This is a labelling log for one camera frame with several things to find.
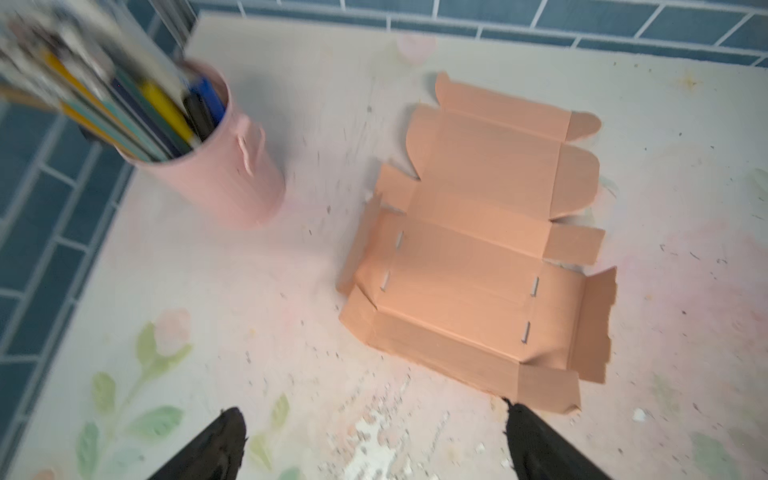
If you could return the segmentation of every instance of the cardboard box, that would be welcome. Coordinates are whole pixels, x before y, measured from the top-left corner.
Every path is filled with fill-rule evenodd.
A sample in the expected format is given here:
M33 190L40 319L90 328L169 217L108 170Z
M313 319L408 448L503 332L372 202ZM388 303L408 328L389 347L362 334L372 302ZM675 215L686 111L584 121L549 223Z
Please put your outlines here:
M579 410L579 378L605 381L616 269L562 266L594 263L604 232L552 220L594 200L597 158L562 141L600 121L445 74L435 90L441 108L419 105L406 135L419 179L382 166L337 286L340 319L478 389Z

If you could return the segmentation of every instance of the pink pen holder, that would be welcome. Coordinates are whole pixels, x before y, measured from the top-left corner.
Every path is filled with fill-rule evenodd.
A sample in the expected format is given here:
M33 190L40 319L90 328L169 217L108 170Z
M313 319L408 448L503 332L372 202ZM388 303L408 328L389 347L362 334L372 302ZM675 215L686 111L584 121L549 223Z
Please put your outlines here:
M285 194L285 179L264 149L264 129L238 108L218 71L196 62L185 65L205 75L227 106L216 130L198 148L168 162L148 164L123 157L225 227L245 230L264 225Z

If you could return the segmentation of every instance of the white tabletop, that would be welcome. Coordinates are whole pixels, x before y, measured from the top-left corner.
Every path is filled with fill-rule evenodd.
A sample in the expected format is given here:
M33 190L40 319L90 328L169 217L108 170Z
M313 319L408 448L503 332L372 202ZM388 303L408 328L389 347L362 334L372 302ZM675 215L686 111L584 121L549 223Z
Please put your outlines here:
M584 219L607 230L593 270L618 265L613 355L605 385L581 384L579 416L545 420L613 478L766 475L768 174L755 169L768 170L768 71L463 38L439 38L413 67L395 39L202 17L187 57L219 68L263 122L285 204L261 230L225 231L137 172L11 478L80 478L93 422L99 456L80 470L144 480L229 406L265 445L251 440L238 478L514 478L500 399L382 355L337 319L366 192L379 162L407 165L409 107L435 104L441 70L604 122L583 145L603 185ZM173 309L189 313L192 350L140 382L137 336ZM169 321L183 316L158 322L164 351L184 343ZM98 372L117 419L94 401ZM161 406L167 434L131 434Z

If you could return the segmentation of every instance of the debris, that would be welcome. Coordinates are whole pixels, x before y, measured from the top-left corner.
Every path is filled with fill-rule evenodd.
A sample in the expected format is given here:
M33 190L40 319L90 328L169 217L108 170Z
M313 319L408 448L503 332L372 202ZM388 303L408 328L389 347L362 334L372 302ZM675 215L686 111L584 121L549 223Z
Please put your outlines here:
M634 414L632 414L632 420L634 422L642 423L645 422L646 414L645 410L643 409L635 409Z

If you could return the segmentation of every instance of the cardboard tab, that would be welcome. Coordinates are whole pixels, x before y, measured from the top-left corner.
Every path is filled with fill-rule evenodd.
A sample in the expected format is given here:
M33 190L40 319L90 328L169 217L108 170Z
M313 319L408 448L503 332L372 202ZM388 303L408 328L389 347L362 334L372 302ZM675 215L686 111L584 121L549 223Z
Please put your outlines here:
M554 177L549 218L575 214L594 202L598 194L600 162L592 153L562 145Z
M608 318L615 301L616 267L587 277L568 362L582 380L605 383L606 364L611 360Z
M591 265L598 260L605 231L598 228L553 223L544 249L544 258L574 265Z
M524 98L457 83L451 81L445 72L437 76L435 96L440 107L447 111L482 118L558 142L591 137L602 126L600 119L593 114L570 112Z
M548 412L581 411L578 374L571 370L520 365L518 402Z
M382 164L376 193L382 196L382 203L408 213L413 194L419 185L414 180L390 164Z

